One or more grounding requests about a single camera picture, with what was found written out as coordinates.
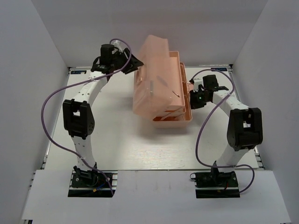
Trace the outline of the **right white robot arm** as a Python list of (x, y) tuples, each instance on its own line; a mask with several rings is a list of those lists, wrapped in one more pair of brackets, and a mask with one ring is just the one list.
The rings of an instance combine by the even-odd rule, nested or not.
[(215, 168), (211, 181), (222, 186), (228, 180), (227, 173), (234, 171), (241, 158), (263, 141), (262, 112), (241, 103), (233, 91), (219, 86), (216, 75), (191, 79), (193, 89), (189, 91), (191, 109), (203, 108), (207, 103), (215, 104), (213, 112), (220, 108), (228, 116), (226, 146), (221, 157), (211, 166)]

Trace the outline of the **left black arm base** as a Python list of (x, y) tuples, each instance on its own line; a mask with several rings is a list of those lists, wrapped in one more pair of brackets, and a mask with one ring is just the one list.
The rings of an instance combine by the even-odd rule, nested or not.
[(84, 171), (74, 166), (68, 190), (68, 197), (112, 198), (117, 187), (116, 171), (99, 173)]

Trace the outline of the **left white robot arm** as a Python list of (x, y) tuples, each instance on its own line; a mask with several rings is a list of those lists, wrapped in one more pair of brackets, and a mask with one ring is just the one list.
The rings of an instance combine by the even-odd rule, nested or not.
[(94, 172), (97, 163), (91, 145), (91, 134), (95, 128), (92, 105), (108, 83), (110, 74), (117, 71), (128, 74), (143, 65), (142, 61), (131, 54), (128, 47), (123, 49), (120, 41), (113, 39), (109, 44), (101, 46), (100, 56), (93, 61), (88, 82), (75, 97), (63, 102), (64, 128), (71, 136), (78, 155), (78, 163), (74, 169), (85, 171), (82, 179), (88, 186), (96, 185), (99, 180), (99, 175)]

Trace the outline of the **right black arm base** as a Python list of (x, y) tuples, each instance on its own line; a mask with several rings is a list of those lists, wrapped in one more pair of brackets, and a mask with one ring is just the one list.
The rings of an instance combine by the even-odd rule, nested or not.
[(223, 173), (211, 168), (209, 172), (191, 173), (190, 179), (195, 182), (197, 199), (240, 197), (235, 171)]

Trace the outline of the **pink plastic toolbox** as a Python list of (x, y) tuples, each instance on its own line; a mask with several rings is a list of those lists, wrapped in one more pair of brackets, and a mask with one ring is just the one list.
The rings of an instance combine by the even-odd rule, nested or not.
[(187, 127), (192, 120), (189, 84), (179, 52), (169, 49), (167, 39), (149, 35), (137, 58), (144, 65), (134, 74), (133, 113), (156, 128)]

